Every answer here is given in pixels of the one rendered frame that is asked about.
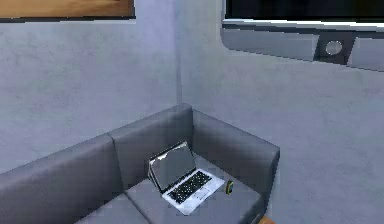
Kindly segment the grey laptop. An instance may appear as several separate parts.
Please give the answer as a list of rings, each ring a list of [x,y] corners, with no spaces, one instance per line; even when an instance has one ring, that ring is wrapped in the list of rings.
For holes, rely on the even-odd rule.
[[[197,167],[186,141],[152,156],[148,172],[161,197],[185,216],[224,184],[223,179]]]

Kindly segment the grey sofa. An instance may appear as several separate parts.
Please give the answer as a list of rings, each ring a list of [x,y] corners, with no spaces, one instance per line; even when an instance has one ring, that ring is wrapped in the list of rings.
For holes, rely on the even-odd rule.
[[[148,172],[180,141],[224,180],[188,216]],[[0,174],[0,224],[259,224],[279,158],[278,146],[182,103]]]

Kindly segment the wood framed picture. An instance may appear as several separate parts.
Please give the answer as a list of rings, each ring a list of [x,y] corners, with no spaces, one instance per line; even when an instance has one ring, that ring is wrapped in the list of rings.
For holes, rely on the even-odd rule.
[[[0,0],[1,22],[127,20],[134,0]]]

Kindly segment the dark window with grey frame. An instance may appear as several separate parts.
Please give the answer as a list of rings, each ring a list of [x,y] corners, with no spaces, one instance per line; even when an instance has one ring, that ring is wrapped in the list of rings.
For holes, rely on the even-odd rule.
[[[384,72],[384,0],[223,0],[230,50]]]

